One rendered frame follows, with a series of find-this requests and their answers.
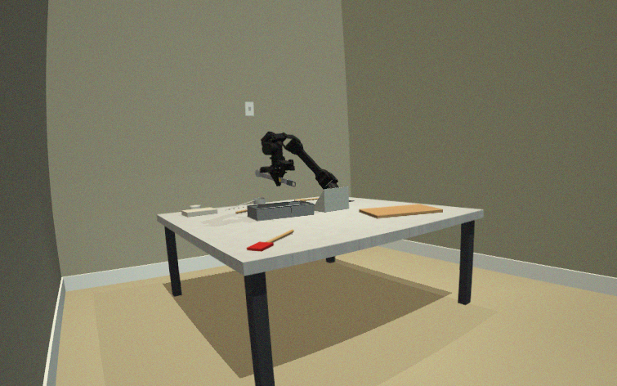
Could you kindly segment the grey rectangular roasting tin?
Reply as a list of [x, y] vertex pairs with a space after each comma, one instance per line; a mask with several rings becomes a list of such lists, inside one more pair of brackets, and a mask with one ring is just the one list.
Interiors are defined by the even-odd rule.
[[302, 200], [247, 205], [248, 217], [256, 221], [314, 215], [314, 203]]

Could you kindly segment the beige flat rectangular block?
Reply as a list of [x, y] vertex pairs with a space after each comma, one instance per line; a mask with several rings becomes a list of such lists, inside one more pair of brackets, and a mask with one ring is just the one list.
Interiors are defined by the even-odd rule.
[[194, 217], [194, 216], [217, 213], [217, 209], [212, 209], [212, 208], [188, 209], [188, 210], [182, 210], [181, 213], [182, 213], [182, 216], [189, 218], [189, 217]]

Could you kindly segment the light brown wooden board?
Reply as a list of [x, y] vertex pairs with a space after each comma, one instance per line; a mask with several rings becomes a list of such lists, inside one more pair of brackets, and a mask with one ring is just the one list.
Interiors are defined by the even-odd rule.
[[426, 214], [426, 213], [443, 213], [443, 209], [431, 207], [425, 204], [423, 205], [414, 204], [414, 205], [393, 206], [393, 207], [383, 207], [383, 208], [360, 209], [360, 213], [379, 219], [379, 218], [417, 215], [417, 214]]

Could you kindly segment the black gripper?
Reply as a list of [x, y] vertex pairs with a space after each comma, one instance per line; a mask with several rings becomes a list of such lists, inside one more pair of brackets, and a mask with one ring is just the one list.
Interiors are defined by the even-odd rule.
[[275, 168], [275, 163], [277, 158], [279, 159], [283, 159], [284, 156], [283, 155], [271, 155], [270, 159], [271, 159], [271, 165], [267, 166], [267, 167], [260, 167], [260, 173], [269, 173], [271, 175], [271, 177], [273, 178], [275, 184], [277, 186], [281, 185], [281, 182], [279, 182], [279, 177], [282, 177], [286, 174], [286, 170], [290, 170], [293, 171], [295, 170], [294, 166], [291, 166], [291, 169], [282, 169], [282, 168]]

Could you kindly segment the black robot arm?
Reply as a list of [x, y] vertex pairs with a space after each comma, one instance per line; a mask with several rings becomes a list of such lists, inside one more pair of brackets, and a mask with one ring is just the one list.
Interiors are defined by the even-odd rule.
[[[284, 141], [286, 139], [292, 139], [286, 145]], [[274, 132], [268, 132], [262, 139], [262, 151], [265, 155], [282, 155], [284, 149], [288, 150], [292, 154], [298, 155], [300, 159], [311, 169], [315, 174], [315, 180], [320, 184], [323, 189], [339, 188], [335, 178], [330, 172], [320, 168], [320, 166], [303, 150], [303, 145], [294, 135], [287, 135], [284, 132], [275, 134]], [[293, 159], [285, 160], [277, 158], [275, 167], [282, 169], [291, 169], [294, 165]]]

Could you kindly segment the red spatula with wooden handle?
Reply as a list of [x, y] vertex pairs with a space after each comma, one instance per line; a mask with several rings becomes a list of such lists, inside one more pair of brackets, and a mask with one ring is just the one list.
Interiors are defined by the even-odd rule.
[[247, 250], [251, 250], [251, 251], [263, 251], [263, 250], [265, 250], [265, 249], [270, 248], [272, 245], [274, 245], [274, 243], [273, 243], [273, 242], [274, 242], [275, 240], [279, 240], [279, 239], [281, 239], [281, 238], [283, 238], [283, 237], [285, 237], [285, 236], [287, 236], [287, 235], [289, 235], [289, 234], [291, 234], [291, 233], [293, 233], [293, 232], [294, 232], [294, 230], [287, 231], [287, 232], [285, 232], [284, 234], [282, 234], [282, 235], [280, 235], [280, 236], [275, 237], [274, 239], [270, 239], [270, 240], [268, 240], [267, 242], [258, 242], [258, 243], [254, 244], [254, 245], [251, 245], [251, 246], [247, 247]]

